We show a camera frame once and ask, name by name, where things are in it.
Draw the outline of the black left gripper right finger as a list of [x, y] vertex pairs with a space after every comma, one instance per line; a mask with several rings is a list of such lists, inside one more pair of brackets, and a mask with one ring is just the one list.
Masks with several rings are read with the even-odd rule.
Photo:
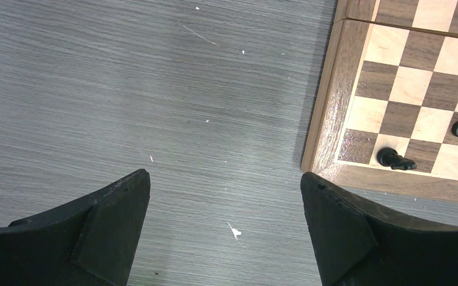
[[458, 226], [398, 212], [311, 172], [301, 194], [323, 285], [458, 285]]

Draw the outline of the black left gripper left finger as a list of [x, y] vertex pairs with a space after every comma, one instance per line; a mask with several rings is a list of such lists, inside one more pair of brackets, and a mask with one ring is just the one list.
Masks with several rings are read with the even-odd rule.
[[139, 169], [0, 227], [0, 285], [126, 285], [149, 200]]

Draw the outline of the black knight piece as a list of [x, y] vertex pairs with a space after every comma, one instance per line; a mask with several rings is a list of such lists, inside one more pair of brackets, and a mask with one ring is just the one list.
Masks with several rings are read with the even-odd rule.
[[385, 147], [380, 149], [376, 155], [377, 162], [383, 167], [390, 167], [392, 170], [414, 170], [417, 168], [413, 160], [399, 155], [393, 148]]

